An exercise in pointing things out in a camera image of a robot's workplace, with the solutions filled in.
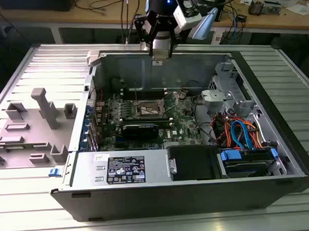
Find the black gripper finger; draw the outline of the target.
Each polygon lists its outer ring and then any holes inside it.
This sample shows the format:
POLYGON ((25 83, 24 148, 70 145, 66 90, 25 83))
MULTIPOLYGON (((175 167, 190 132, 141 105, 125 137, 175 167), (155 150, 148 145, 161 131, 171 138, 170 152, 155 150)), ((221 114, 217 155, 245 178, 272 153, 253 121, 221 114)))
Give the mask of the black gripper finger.
POLYGON ((140 42, 145 43, 149 48, 149 56, 153 55, 153 40, 155 39, 156 19, 154 15, 136 16, 134 25, 137 30, 140 42))
POLYGON ((168 57, 172 57, 175 44, 177 44, 175 28, 178 26, 176 19, 174 17, 167 17, 167 29, 170 35, 170 48, 168 52, 168 57))

